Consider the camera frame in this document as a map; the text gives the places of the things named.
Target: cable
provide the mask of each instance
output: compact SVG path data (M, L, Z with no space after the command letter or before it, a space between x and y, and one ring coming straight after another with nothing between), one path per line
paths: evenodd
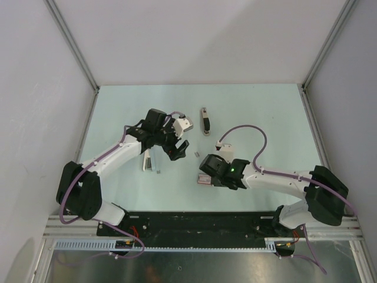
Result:
M306 178L306 177L303 177L303 176L300 176L300 175L293 175L293 174L288 174L288 173L280 173L280 172L275 172L275 171L269 171L269 170L261 170L260 167L257 166L257 159L258 157L263 153L263 151L266 149L267 147L267 135L266 133L260 128L260 127L257 127L257 126L254 126L254 125L249 125L249 124L245 124L245 125L239 125L239 126L236 126L236 127L233 127L231 128L229 131L227 131L219 140L219 142L222 142L223 139L232 131L236 130L236 129L239 129L239 128L253 128L253 129L256 129L258 130L259 132L261 132L261 134L263 135L264 137L264 144L263 144L263 147L259 150L259 152L255 155L254 159L253 159L253 166L255 168L255 170L257 170L259 173L262 173L262 174L269 174L269 175L275 175L275 176L282 176L282 177L289 177L289 178L293 178L293 179L297 179L299 181L301 180L304 180L304 181L307 181L309 183L312 183L316 186L319 186L319 187L322 187L323 189L327 190L328 192L332 193L333 195L335 195L337 198L339 198L342 202L344 202L353 212L353 216L356 216L356 209L343 197L341 196L338 192L335 192L333 189L331 189L329 186L326 186L325 184L322 184L316 180L312 180L312 179L309 179L309 178ZM307 237L307 231L306 231L306 226L305 224L303 225L303 231L304 231L304 235L305 235L305 239L306 239L306 243L307 243L307 246L308 248L310 249L310 252L312 253L314 259L311 259L305 255L292 255L290 257L292 258L302 258L302 259L305 259L307 261L310 261L312 263L314 263L315 265L317 265L320 270L325 274L327 275L327 271L324 269L323 266L321 266L321 264L319 263L318 259L317 259L317 256L313 250L313 247L312 245L310 244L309 242L309 238Z
M295 243L297 243L300 239L299 234L295 230L292 231L292 234L293 234L293 240L291 242L277 243L276 246L291 246L291 245L294 245Z
M297 240L295 240L293 243L297 243L300 239L300 235L295 230L293 230L293 236L297 238Z
M258 159L258 157L263 153L263 151L267 147L267 135L266 135L266 133L260 127L257 127L257 126L254 126L254 125L248 125L248 124L246 124L246 125L239 125L239 126L233 127L229 131L227 131L221 137L221 139L219 140L219 142L221 142L231 131L234 131L234 130L239 129L239 128L245 128L245 127L253 128L253 129L258 130L259 132L261 132L261 134L264 137L263 147L259 150L259 152L255 155L255 157L253 159L253 166L254 166L255 170L257 170L259 173L263 173L263 174L270 174L270 175L275 175L275 176L293 178L293 179L297 179L297 180L304 180L304 181L312 183L312 184L314 184L316 186L319 186L319 187L327 190L328 192L332 193L337 198L339 198L342 202L344 202L352 210L354 216L357 215L356 209L353 207L353 205L351 205L351 203L348 200L346 200L338 192L335 192L333 189L331 189L329 186L326 186L325 184L322 184L322 183L320 183L320 182L318 182L316 180L312 180L310 178L306 178L306 177L303 177L303 176L300 176L300 175L294 175L294 174L288 174L288 173L280 173L280 172L269 171L269 170L264 170L262 172L261 168L258 167L258 165L257 165L257 159Z
M137 123L134 127L137 127L138 125L140 125L142 123L142 120L139 121L139 123ZM67 199L71 193L71 191L73 190L73 187L75 186L75 184L79 181L80 177L86 172L88 171L91 167L93 167L95 165L95 162L99 162L100 160L102 160L103 158L105 158L106 156L108 156L109 154L111 154L112 152L114 152L115 150L117 150L119 147L120 147L120 143L123 143L124 140L125 140L125 137L127 135L127 128L129 128L130 126L128 125L125 125L124 128L123 128L123 135L122 135L122 138L121 140L119 141L119 143L117 143L114 147L112 147L111 149L109 149L107 152L105 152L104 154L102 154L100 157L96 158L93 162L91 162L88 166L86 166L84 169L82 169L82 171L79 172L79 174L77 174L77 176L74 178L74 180L72 181L72 183L69 185L64 197L63 197L63 200L61 202L61 205L60 205L60 209L59 209L59 219L60 221L63 223L63 224L71 224L77 220L79 220L79 216L77 216L76 218L74 219L71 219L70 221L66 221L64 220L64 208L65 208L65 204L67 202ZM87 260L89 259L92 259L92 258L96 258L98 256L102 256L102 255L106 255L106 254L110 254L110 255L113 255L115 257L115 259L118 259L118 258L136 258L138 256L140 256L144 250L145 250L145 245L144 243L137 237L135 237L134 235L131 235L115 226L113 226L112 224L110 223L107 223L107 222L102 222L98 219L93 219L93 220L96 220L96 221L99 221L100 223L103 223L107 226L109 226L110 228L118 231L119 233L122 233L128 237L131 237L133 238L135 241L139 242L140 245L141 245L141 251L139 253L137 253L136 255L133 255L133 256L122 256L122 255L114 255L113 253L99 253L99 254L96 254L94 256L90 256L89 258L83 260L82 262L79 262L79 263L74 263L72 264L72 266L75 266L75 265L79 265L79 264L83 264L85 263Z

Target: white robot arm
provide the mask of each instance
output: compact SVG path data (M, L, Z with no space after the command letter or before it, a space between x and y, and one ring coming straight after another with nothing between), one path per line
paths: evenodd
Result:
M232 146L221 144L217 146L216 154L207 155L200 165L200 170L211 177L213 186L225 186L233 190L268 189L301 199L292 205L278 207L273 225L275 231L282 236L290 234L299 225L313 221L332 226L341 224L344 202L314 185L310 180L329 186L343 198L347 197L348 188L323 166L316 166L310 172L283 172L255 168L255 163L248 160L233 159ZM286 177L293 175L297 176L297 179Z
M57 202L84 220L96 219L117 226L125 215L124 209L102 199L101 181L122 164L155 145L161 146L170 160L186 156L189 142L176 144L193 128L183 114L177 119L160 110L149 110L145 120L129 127L122 139L110 149L83 164L65 165L57 193Z

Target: purple cable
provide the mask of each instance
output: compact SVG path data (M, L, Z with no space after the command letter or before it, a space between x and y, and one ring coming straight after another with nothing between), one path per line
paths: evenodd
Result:
M72 181L72 183L71 183L70 186L68 187L68 189L67 189L67 191L66 191L66 193L65 193L65 195L64 195L64 197L63 197L63 200L62 200L62 202L61 202L61 204L60 204L60 209L59 209L59 219L60 219L61 223L63 223L63 224L71 224L71 223L75 222L76 220L78 220L78 219L80 218L79 216L77 216L76 218L71 219L70 221L65 221L65 220L64 220L64 215L63 215L63 213L64 213L65 204L67 203L67 199L68 199L68 197L69 197L71 191L73 190L73 187L74 187L75 184L79 181L80 177L81 177L86 171L88 171L88 170L94 165L95 162L99 162L100 160L102 160L103 158L105 158L106 156L108 156L109 154L111 154L112 152L114 152L115 150L117 150L117 149L120 147L119 144L124 142L125 137L126 137L126 135L127 135L127 128L129 128L129 127L130 127L130 126L128 126L128 125L125 125L125 126L124 126L124 128L123 128L123 135L122 135L122 138L121 138L121 140L119 141L119 143L117 143L114 147L112 147L112 148L109 149L107 152L105 152L104 154L102 154L100 157L96 158L96 159L95 159L93 162L91 162L87 167L85 167L82 171L80 171L79 174L77 174L77 176L74 178L74 180ZM140 256L140 255L144 252L144 250L145 250L145 245L144 245L144 243L142 242L142 240L140 240L139 238L135 237L134 235L131 235L131 234L129 234L129 233L127 233L127 232L125 232L125 231L123 231L123 230L121 230L121 229L119 229L119 228L113 226L113 225L110 224L110 223L103 222L103 224L105 224L105 225L107 225L107 226L113 228L114 230L118 231L119 233L122 233L122 234L124 234L124 235L126 235L126 236L129 236L129 237L133 238L134 240L138 241L138 242L141 244L141 247L142 247L141 251L140 251L139 253L137 253L136 255L133 255L133 256L121 256L121 255L114 255L114 254L112 254L112 255L114 255L114 256L117 257L117 258L136 258L136 257ZM99 254L96 254L96 255L90 256L89 258L83 260L82 262L72 264L72 266L82 264L82 263L84 263L86 260L89 260L89 259L92 259L92 258L96 258L96 257L98 257L98 256L105 255L105 254L108 255L109 253L107 253L107 252L106 252L106 253L103 253L103 252L102 252L102 253L99 253Z
M179 117L184 117L184 114L182 113L182 112L179 112L179 111L173 111L173 112L171 112L169 115L167 115L166 116L166 118L165 118L165 124L166 124L166 122L168 122L169 120L170 120L170 118L173 116L173 115L175 115L175 114L179 114Z
M118 227L116 227L116 226L114 226L114 225L112 225L112 224L110 224L110 223L103 222L103 224L109 226L110 228L113 228L114 230L118 231L119 233L122 233L122 234L124 234L124 235L126 235L126 236L129 236L129 237L133 238L134 240L138 241L138 242L140 243L140 245L141 245L141 251L138 252L137 254L135 254L135 255L131 255L131 256L127 256L127 255L118 255L119 258L137 258L138 256L140 256L140 255L144 252L144 250L145 250L145 245L144 245L144 243L142 242L142 240L140 240L138 237L135 237L134 235L131 235L131 234L129 234L129 233L127 233L127 232L125 232L125 231L119 229Z
M293 179L297 179L297 180L304 180L304 181L307 181L309 183L312 183L316 186L320 186L322 188L324 188L325 190L327 190L328 192L332 193L333 195L335 195L337 198L339 198L342 202L344 202L353 212L353 215L356 216L356 209L343 197L341 196L338 192L335 192L333 189L331 189L329 186L326 186L318 181L315 181L315 180L312 180L312 179L309 179L309 178L306 178L306 177L300 177L299 175L293 175L293 174L287 174L287 173L280 173L280 172L275 172L275 171L269 171L269 170L261 170L260 167L258 167L257 165L257 159L258 157L262 154L262 152L266 149L267 147L267 135L266 133L260 128L260 127L257 127L257 126L254 126L254 125L249 125L249 124L246 124L246 125L239 125L239 126L236 126L236 127L233 127L231 128L229 131L227 131L219 140L219 142L222 142L223 139L231 132L231 131L234 131L236 129L239 129L239 128L253 128L253 129L256 129L258 130L259 132L262 133L263 137L264 137L264 144L263 144L263 147L259 150L259 152L255 155L254 159L253 159L253 166L255 168L255 170L257 170L259 173L263 173L263 174L270 174L270 175L275 175L275 176L281 176L281 177L288 177L288 178L293 178ZM306 243L307 243L307 246L308 248L310 249L310 252L312 253L314 259L311 259L310 257L306 256L306 255L294 255L293 257L294 258L302 258L302 259L305 259L307 261L310 261L312 263L314 263L315 265L317 265L320 270L325 274L327 275L327 271L324 269L323 266L321 266L321 264L319 263L318 259L317 259L317 256L314 252L314 249L312 247L312 245L310 244L309 242L309 238L307 237L307 231L306 231L306 226L305 224L303 225L303 231L304 231L304 234L305 234L305 239L306 239Z
M122 138L121 140L119 141L119 143L122 143L124 142L125 140L125 136L127 134L126 130L129 126L128 125L125 125L124 128L123 128L123 135L122 135ZM64 214L64 208L65 208L65 204L67 203L67 199L70 195L70 193L72 192L73 190L73 187L75 186L75 184L79 181L79 179L81 178L81 176L86 172L88 171L90 168L93 167L94 165L94 162L99 162L100 160L102 160L103 158L105 158L106 156L108 156L109 154L111 154L112 152L114 152L116 149L118 149L120 147L119 143L117 143L114 147L112 147L111 149L109 149L107 152L105 152L104 154L102 154L100 157L98 157L97 159L95 159L93 162L91 162L87 167L85 167L82 171L80 171L79 174L77 174L77 176L75 177L75 179L73 179L72 183L70 184L70 186L68 187L64 197L63 197L63 200L60 204L60 209L59 209L59 219L61 221L61 223L63 224L71 224L73 222L75 222L76 220L78 220L80 217L77 216L76 218L74 219L71 219L69 221L65 221L64 220L64 217L63 217L63 214Z
M233 130L236 130L236 129L239 129L239 128L253 128L253 129L256 129L258 130L259 132L262 133L263 137L264 137L264 145L263 147L259 150L259 152L255 155L254 159L253 159L253 166L255 168L255 170L257 170L259 173L262 173L262 170L261 168L257 165L257 159L258 157L262 154L262 152L266 149L267 147L267 135L266 133L260 128L260 127L257 127L257 126L253 126L253 125L239 125L239 126L236 126L234 128L231 128L229 131L227 131L222 137L221 139L219 140L219 142L221 142L231 131ZM333 189L331 189L329 186L326 186L325 184L322 184L318 181L315 181L315 180L312 180L310 178L306 178L306 177L300 177L299 175L294 175L294 174L288 174L288 173L280 173L280 172L275 172L275 171L269 171L269 170L264 170L263 171L264 174L270 174L270 175L275 175L275 176L281 176L281 177L288 177L288 178L293 178L293 179L297 179L297 180L304 180L304 181L307 181L309 183L312 183L316 186L320 186L322 187L323 189L327 190L328 192L332 193L333 195L335 195L337 198L339 198L342 202L344 202L353 212L353 215L356 216L357 215L357 212L356 212L356 209L353 207L353 205L348 201L346 200L342 195L340 195L338 192L335 192Z

